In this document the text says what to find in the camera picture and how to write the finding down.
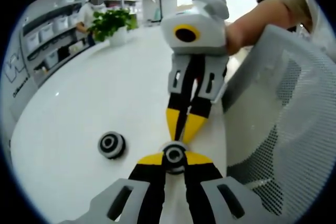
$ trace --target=white robot part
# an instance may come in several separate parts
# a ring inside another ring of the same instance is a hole
[[[195,2],[204,3],[203,9],[205,9],[210,15],[216,16],[220,19],[228,19],[229,11],[226,5],[226,0],[192,0]]]
[[[193,0],[193,7],[161,21],[163,35],[177,55],[225,55],[225,0]]]

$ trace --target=round object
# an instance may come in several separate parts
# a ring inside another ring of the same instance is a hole
[[[126,142],[122,135],[117,132],[105,133],[98,142],[98,151],[108,159],[121,157],[126,148]]]
[[[172,175],[184,172],[185,154],[187,146],[179,141],[171,141],[163,146],[166,171]]]
[[[182,160],[183,158],[183,152],[181,151],[180,148],[177,148],[177,147],[171,147],[167,150],[166,152],[166,157],[167,157],[167,160],[170,162],[170,163],[177,163],[179,161]]]
[[[177,39],[183,42],[194,42],[200,37],[200,32],[187,24],[176,26],[174,32]]]

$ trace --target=slot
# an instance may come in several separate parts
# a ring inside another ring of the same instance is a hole
[[[175,78],[174,78],[174,83],[173,83],[173,87],[176,88],[177,86],[177,81],[180,78],[180,71],[177,71],[175,74]]]
[[[238,199],[236,198],[235,194],[230,190],[227,185],[219,185],[217,186],[218,190],[220,191],[221,195],[225,199],[232,216],[235,219],[239,219],[244,216],[245,212],[239,203]]]
[[[206,90],[205,90],[205,92],[207,94],[209,94],[211,92],[214,79],[215,79],[215,74],[214,73],[210,73],[209,82],[208,82],[208,85],[207,85]]]
[[[124,186],[118,196],[116,197],[115,201],[112,203],[108,213],[107,217],[109,219],[119,222],[120,216],[122,214],[122,211],[126,205],[126,202],[128,198],[130,197],[131,193],[133,191],[132,187]]]

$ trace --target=person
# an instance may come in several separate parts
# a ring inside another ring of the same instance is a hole
[[[315,0],[264,0],[227,28],[227,50],[230,55],[245,46],[254,45],[266,25],[284,29],[303,24],[311,33],[311,42],[336,61],[334,33]]]
[[[93,16],[94,12],[106,12],[107,8],[104,4],[104,0],[89,0],[85,3],[78,13],[78,23],[77,30],[83,34],[87,34],[88,43],[90,46],[95,45],[95,40],[93,39],[93,34],[88,32],[88,28],[92,26],[95,19]]]

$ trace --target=white table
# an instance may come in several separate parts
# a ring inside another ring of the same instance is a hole
[[[51,223],[76,219],[91,199],[137,161],[170,140],[165,110],[171,50],[159,27],[119,48],[96,45],[59,69],[25,108],[12,137],[15,174],[33,205]],[[122,134],[127,152],[117,161],[102,157],[99,137]],[[221,104],[190,144],[226,172]],[[192,223],[183,176],[168,176],[160,223]]]

